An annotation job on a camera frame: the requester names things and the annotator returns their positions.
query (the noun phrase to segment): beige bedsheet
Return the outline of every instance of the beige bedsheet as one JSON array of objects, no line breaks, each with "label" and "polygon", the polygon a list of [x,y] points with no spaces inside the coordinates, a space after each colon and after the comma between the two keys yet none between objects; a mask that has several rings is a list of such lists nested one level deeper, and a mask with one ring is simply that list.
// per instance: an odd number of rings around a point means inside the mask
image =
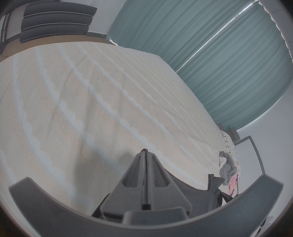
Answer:
[{"label": "beige bedsheet", "polygon": [[147,148],[177,178],[207,189],[223,135],[160,57],[104,43],[22,51],[0,63],[0,200],[31,235],[8,187],[26,176],[91,215]]}]

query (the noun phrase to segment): wooden floor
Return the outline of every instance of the wooden floor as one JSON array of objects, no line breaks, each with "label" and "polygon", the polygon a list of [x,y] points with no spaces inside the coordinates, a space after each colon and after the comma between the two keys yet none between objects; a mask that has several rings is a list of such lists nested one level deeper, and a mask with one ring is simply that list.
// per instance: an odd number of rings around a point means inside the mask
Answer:
[{"label": "wooden floor", "polygon": [[30,47],[45,45],[51,43],[61,43],[61,42],[73,42],[73,41],[91,41],[91,42],[102,42],[113,45],[108,39],[97,38],[97,37],[87,37],[85,35],[60,35],[60,36],[50,36],[44,37],[36,40],[31,40],[25,43],[20,43],[19,39],[14,40],[6,45],[2,54],[0,54],[0,62],[4,59],[26,50]]}]

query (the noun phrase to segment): pillow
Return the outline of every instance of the pillow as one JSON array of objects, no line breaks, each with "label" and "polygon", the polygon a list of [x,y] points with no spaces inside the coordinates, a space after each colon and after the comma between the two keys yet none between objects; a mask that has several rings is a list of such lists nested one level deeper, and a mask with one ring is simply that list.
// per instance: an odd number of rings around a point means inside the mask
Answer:
[{"label": "pillow", "polygon": [[226,132],[220,130],[223,134],[223,138],[225,140],[225,145],[228,150],[228,154],[232,157],[234,163],[236,164],[237,167],[237,181],[240,181],[240,165],[239,165],[239,160],[237,159],[237,153],[235,151],[234,144],[232,142],[232,139],[230,135],[228,135]]}]

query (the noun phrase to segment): bedsheet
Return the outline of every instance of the bedsheet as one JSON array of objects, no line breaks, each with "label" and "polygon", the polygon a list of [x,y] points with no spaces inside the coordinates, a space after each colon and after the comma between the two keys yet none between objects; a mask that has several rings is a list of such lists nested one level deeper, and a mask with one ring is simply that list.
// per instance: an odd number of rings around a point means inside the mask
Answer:
[{"label": "bedsheet", "polygon": [[91,215],[147,148],[178,179],[219,176],[220,129],[159,56],[93,42],[33,47],[0,63],[0,201],[30,235],[8,187],[26,176]]}]

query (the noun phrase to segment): gray cloth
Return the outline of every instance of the gray cloth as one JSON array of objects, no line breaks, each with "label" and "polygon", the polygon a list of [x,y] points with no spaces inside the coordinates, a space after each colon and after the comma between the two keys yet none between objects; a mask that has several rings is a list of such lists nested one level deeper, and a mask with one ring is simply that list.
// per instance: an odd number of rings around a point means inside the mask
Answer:
[{"label": "gray cloth", "polygon": [[223,185],[229,185],[231,177],[234,176],[237,172],[237,168],[232,157],[228,153],[221,151],[219,153],[219,156],[226,159],[226,163],[223,165],[219,172],[220,176],[224,178]]}]

